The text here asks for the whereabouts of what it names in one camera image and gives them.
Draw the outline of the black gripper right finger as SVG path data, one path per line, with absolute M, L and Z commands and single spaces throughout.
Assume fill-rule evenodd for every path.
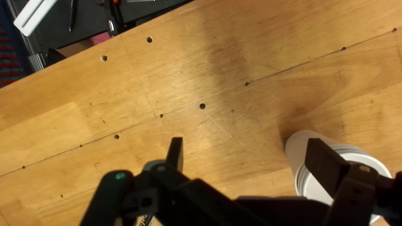
M 305 166 L 330 197 L 334 197 L 350 164 L 320 138 L 308 140 Z

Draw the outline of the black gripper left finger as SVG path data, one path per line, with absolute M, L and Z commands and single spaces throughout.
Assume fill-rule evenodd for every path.
M 166 160 L 177 170 L 183 168 L 183 138 L 173 136 L 170 143 Z

